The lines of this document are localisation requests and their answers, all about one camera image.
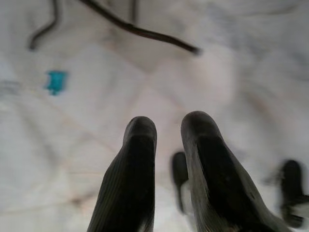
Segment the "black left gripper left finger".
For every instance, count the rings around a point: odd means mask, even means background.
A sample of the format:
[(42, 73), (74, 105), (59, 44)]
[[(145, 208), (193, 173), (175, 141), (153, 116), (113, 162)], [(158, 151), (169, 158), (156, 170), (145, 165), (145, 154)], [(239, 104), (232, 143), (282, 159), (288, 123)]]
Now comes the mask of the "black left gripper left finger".
[(131, 119), (122, 147), (103, 177), (89, 232), (153, 231), (156, 142), (151, 119)]

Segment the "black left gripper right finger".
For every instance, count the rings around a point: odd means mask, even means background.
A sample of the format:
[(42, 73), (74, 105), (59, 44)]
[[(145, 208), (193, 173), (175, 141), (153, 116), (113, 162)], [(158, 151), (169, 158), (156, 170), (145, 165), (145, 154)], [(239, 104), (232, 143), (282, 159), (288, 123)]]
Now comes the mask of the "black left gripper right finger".
[(211, 116), (202, 111), (188, 113), (181, 136), (199, 232), (290, 231), (268, 210)]

